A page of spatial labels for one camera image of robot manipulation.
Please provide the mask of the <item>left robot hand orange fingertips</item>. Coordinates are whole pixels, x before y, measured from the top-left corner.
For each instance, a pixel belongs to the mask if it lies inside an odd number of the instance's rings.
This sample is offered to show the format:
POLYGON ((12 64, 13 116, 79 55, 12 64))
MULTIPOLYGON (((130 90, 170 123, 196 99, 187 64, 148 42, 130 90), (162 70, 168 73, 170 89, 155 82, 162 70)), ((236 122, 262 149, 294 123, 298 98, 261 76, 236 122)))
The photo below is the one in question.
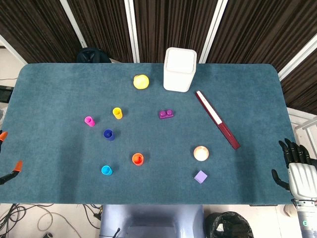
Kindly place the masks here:
MULTIPOLYGON (((2 131, 2 130, 0 131, 0 147, 2 146, 3 142, 5 141, 7 135, 8 135, 7 131, 2 131)), ((18 161, 14 170, 11 173, 9 173, 5 176, 2 176, 0 178, 0 185, 3 185, 6 182, 10 181, 11 179, 15 178, 21 172, 22 167, 23 167, 23 162, 18 161)))

